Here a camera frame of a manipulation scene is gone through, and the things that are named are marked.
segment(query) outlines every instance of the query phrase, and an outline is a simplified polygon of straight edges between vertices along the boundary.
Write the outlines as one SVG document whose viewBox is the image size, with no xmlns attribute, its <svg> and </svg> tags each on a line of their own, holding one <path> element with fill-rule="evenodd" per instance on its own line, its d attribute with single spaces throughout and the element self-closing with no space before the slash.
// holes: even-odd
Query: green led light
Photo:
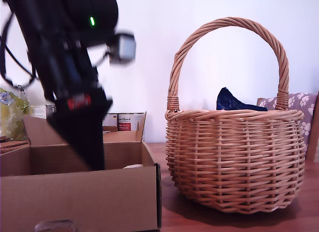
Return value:
<svg viewBox="0 0 319 232">
<path fill-rule="evenodd" d="M 92 26 L 95 26 L 95 21 L 94 21 L 94 18 L 93 18 L 93 17 L 90 17 L 90 22 L 91 22 L 91 25 L 92 25 Z"/>
</svg>

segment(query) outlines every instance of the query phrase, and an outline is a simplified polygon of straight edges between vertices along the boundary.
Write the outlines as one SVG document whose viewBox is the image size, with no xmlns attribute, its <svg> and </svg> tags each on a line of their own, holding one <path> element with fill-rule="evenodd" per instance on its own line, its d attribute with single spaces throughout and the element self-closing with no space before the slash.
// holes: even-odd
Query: white wall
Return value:
<svg viewBox="0 0 319 232">
<path fill-rule="evenodd" d="M 114 99 L 112 112 L 148 111 L 146 140 L 165 141 L 166 96 L 174 54 L 202 24 L 240 16 L 255 20 L 272 32 L 286 49 L 290 62 L 290 92 L 319 91 L 319 0 L 117 0 L 118 29 L 134 32 L 136 62 L 128 67 L 99 67 L 100 81 Z M 1 8 L 1 23 L 7 8 Z M 17 23 L 8 45 L 27 64 L 25 43 Z M 102 48 L 90 50 L 97 61 Z M 27 80 L 11 60 L 9 76 Z M 214 109 L 219 90 L 227 86 L 241 101 L 277 93 L 278 64 L 271 48 L 242 28 L 222 28 L 202 38 L 187 56 L 180 77 L 182 109 Z M 28 89 L 32 104 L 44 103 L 41 85 Z"/>
</svg>

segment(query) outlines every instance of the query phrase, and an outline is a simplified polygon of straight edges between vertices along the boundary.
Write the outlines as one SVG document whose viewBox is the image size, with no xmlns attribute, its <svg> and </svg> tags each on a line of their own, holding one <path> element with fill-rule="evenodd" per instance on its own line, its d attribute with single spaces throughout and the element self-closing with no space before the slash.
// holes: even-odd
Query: blue cloth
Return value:
<svg viewBox="0 0 319 232">
<path fill-rule="evenodd" d="M 222 88 L 217 97 L 217 110 L 254 110 L 254 111 L 268 111 L 265 107 L 244 104 L 231 94 L 226 88 Z"/>
</svg>

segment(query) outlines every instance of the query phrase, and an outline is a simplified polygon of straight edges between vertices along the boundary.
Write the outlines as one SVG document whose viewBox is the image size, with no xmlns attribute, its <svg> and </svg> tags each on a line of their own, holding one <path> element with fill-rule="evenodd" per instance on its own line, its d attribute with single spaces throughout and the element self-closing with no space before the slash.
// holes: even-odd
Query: wooden table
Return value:
<svg viewBox="0 0 319 232">
<path fill-rule="evenodd" d="M 226 214 L 180 195 L 166 165 L 165 144 L 149 146 L 161 165 L 161 232 L 319 232 L 319 164 L 306 162 L 302 189 L 286 209 L 252 215 Z"/>
</svg>

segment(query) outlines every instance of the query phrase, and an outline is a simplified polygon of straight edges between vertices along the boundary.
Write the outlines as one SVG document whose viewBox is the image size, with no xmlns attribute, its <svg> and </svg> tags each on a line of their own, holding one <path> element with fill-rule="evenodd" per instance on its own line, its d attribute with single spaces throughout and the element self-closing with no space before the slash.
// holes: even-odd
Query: red label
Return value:
<svg viewBox="0 0 319 232">
<path fill-rule="evenodd" d="M 130 123 L 119 123 L 119 131 L 130 131 L 131 124 Z"/>
<path fill-rule="evenodd" d="M 82 94 L 68 99 L 67 102 L 69 109 L 74 110 L 91 105 L 91 97 L 89 94 Z"/>
</svg>

